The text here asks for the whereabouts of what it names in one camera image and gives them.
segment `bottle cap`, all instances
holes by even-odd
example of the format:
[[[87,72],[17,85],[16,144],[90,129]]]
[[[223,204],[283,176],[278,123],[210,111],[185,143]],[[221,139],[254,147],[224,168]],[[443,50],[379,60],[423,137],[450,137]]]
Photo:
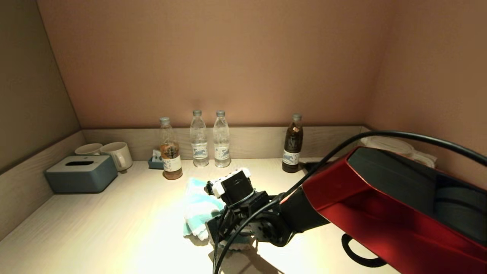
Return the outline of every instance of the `bottle cap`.
[[[299,113],[294,113],[294,114],[293,114],[293,120],[296,120],[296,121],[301,120],[301,114],[299,114]]]
[[[171,120],[169,119],[169,117],[160,117],[159,122],[161,123],[161,125],[169,125]]]

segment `desk surface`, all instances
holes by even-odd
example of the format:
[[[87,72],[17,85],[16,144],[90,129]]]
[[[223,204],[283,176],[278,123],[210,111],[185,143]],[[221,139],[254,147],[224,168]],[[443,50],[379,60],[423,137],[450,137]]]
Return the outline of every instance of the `desk surface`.
[[[270,195],[286,191],[303,175],[281,169],[281,159],[237,159],[227,168],[213,160],[196,168],[183,161],[174,181],[162,171],[135,162],[99,194],[54,195],[0,242],[0,273],[211,273],[213,247],[182,236],[183,197],[190,177],[203,180],[239,167],[252,173],[252,184]],[[296,235],[285,247],[259,243],[257,250],[231,252],[225,274],[251,273],[398,273],[391,266],[366,268],[353,262],[333,224]],[[363,257],[374,255],[352,241]]]

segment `light blue towel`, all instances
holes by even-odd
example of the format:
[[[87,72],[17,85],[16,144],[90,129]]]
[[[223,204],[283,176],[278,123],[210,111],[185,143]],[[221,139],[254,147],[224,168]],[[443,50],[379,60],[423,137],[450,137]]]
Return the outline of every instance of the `light blue towel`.
[[[190,178],[186,186],[185,197],[186,209],[183,235],[193,234],[201,241],[208,238],[205,223],[218,215],[225,207],[225,203],[221,199],[217,199],[215,196],[208,195],[205,192],[205,186],[206,182]]]

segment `brown tea bottle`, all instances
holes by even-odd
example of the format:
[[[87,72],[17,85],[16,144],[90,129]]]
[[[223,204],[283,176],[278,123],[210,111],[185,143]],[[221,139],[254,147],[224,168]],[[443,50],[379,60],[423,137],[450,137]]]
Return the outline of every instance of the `brown tea bottle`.
[[[287,128],[284,141],[284,156],[282,157],[282,170],[294,173],[299,170],[300,153],[303,145],[303,126],[301,114],[294,113],[293,121]]]
[[[179,143],[171,127],[169,117],[162,117],[159,121],[161,122],[161,157],[164,163],[164,172],[162,174],[168,180],[175,180],[183,175]]]

